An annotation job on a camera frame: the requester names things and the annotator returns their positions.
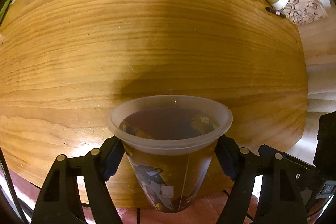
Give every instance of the frosted plastic cup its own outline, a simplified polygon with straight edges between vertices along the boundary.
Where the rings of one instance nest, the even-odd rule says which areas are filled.
[[[189,131],[185,128],[191,126],[183,124],[183,129],[177,130],[181,133],[169,140],[171,136],[165,134],[170,124],[164,124],[164,120],[160,122],[163,130],[156,132],[156,139],[144,130],[134,130],[131,134],[123,131],[129,126],[125,118],[131,114],[162,107],[175,107],[173,109],[178,117],[184,117],[184,111],[186,117],[196,113],[190,124],[191,131],[197,129],[199,136],[188,136]],[[144,116],[141,121],[151,126],[155,117],[155,114]],[[180,212],[190,205],[203,182],[218,138],[231,124],[232,113],[226,106],[213,100],[185,95],[160,95],[131,100],[114,108],[108,116],[108,126],[122,140],[147,199],[154,208],[166,213]]]

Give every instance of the white tube cap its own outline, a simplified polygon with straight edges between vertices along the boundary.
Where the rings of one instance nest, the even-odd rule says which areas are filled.
[[[272,3],[272,6],[276,10],[283,9],[287,4],[289,0],[278,0],[276,3]]]

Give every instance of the screw head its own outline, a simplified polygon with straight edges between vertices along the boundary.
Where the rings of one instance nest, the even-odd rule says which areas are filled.
[[[90,151],[91,155],[98,155],[99,152],[100,152],[100,150],[99,150],[98,148],[93,148],[93,149]]]
[[[242,154],[248,154],[250,152],[250,150],[248,150],[246,147],[242,147],[241,149],[239,149],[239,151],[242,153]]]
[[[275,153],[274,157],[277,159],[277,160],[282,160],[282,155],[280,153]]]
[[[58,155],[58,156],[57,156],[57,160],[58,160],[58,161],[65,160],[65,155],[63,155],[63,154]]]

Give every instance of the wood grain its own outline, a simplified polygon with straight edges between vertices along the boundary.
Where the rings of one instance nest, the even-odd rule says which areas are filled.
[[[141,96],[186,94],[227,105],[227,133],[256,151],[302,135],[305,59],[297,28],[264,0],[16,0],[0,27],[0,145],[41,187],[55,157],[112,134],[108,112]],[[199,195],[230,185],[214,159]],[[107,182],[118,207],[148,205],[123,159]],[[87,202],[83,183],[80,194]]]

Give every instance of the black pen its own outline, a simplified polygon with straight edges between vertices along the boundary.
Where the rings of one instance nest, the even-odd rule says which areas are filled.
[[[266,11],[268,11],[268,12],[274,14],[274,15],[280,16],[282,18],[287,18],[284,13],[282,13],[280,11],[277,11],[277,10],[274,10],[271,7],[266,7]]]

